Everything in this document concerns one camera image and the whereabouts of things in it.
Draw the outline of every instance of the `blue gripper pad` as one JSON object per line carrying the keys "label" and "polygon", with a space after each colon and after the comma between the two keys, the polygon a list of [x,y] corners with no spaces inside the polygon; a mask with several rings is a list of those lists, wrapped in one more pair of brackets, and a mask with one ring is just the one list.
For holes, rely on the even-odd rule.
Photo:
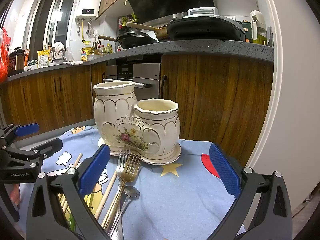
{"label": "blue gripper pad", "polygon": [[235,198],[238,198],[241,193],[240,178],[231,167],[220,148],[217,147],[217,145],[212,144],[209,149],[209,156],[212,165],[215,167],[228,193],[235,196]]}
{"label": "blue gripper pad", "polygon": [[39,124],[32,123],[32,124],[19,126],[16,129],[15,135],[21,137],[21,136],[25,136],[25,135],[29,135],[29,134],[38,132],[38,131],[39,131]]}
{"label": "blue gripper pad", "polygon": [[110,160],[110,148],[105,144],[101,145],[92,158],[93,160],[80,178],[79,195],[82,198],[92,193],[103,169],[107,166]]}

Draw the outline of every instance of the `black wok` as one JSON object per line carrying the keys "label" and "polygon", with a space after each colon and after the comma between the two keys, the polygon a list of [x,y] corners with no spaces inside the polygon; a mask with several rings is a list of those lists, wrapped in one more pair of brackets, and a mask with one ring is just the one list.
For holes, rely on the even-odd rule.
{"label": "black wok", "polygon": [[98,39],[107,41],[118,41],[124,49],[129,49],[157,42],[154,38],[151,38],[148,34],[143,33],[141,31],[127,32],[119,35],[117,39],[99,35]]}

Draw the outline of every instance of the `red plastic bag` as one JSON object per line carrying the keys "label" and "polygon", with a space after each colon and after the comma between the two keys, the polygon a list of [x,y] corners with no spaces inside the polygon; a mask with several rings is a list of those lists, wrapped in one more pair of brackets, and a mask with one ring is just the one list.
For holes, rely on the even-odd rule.
{"label": "red plastic bag", "polygon": [[0,47],[0,83],[6,80],[8,75],[8,64],[9,64],[9,46],[11,38],[8,37],[6,29],[3,27],[3,40]]}

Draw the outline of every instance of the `gold fork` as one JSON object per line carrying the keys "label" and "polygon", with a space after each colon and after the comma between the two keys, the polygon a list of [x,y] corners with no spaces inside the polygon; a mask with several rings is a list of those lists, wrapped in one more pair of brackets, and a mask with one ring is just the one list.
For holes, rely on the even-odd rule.
{"label": "gold fork", "polygon": [[120,163],[120,159],[121,157],[119,156],[118,166],[116,170],[117,175],[120,179],[119,187],[107,211],[107,214],[102,222],[102,227],[104,230],[106,230],[112,223],[112,218],[114,217],[116,210],[118,208],[119,201],[121,198],[121,193],[124,190],[125,183],[134,181],[138,174],[141,155],[137,152],[131,152],[126,162],[124,162],[124,159],[126,159],[125,157],[122,157],[121,163]]}

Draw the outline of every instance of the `silver spoon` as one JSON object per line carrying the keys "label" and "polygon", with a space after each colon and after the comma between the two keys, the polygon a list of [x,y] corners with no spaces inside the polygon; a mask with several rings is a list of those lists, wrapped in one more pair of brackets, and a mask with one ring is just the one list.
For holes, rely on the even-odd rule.
{"label": "silver spoon", "polygon": [[115,221],[113,222],[112,228],[110,229],[110,231],[108,233],[109,236],[111,236],[113,234],[113,231],[115,230],[122,213],[124,212],[125,208],[129,204],[130,198],[140,196],[140,192],[137,190],[137,188],[130,186],[130,185],[125,186],[123,192],[127,195],[127,197],[122,205],[122,208],[121,208],[119,214],[117,215],[117,217],[115,218]]}

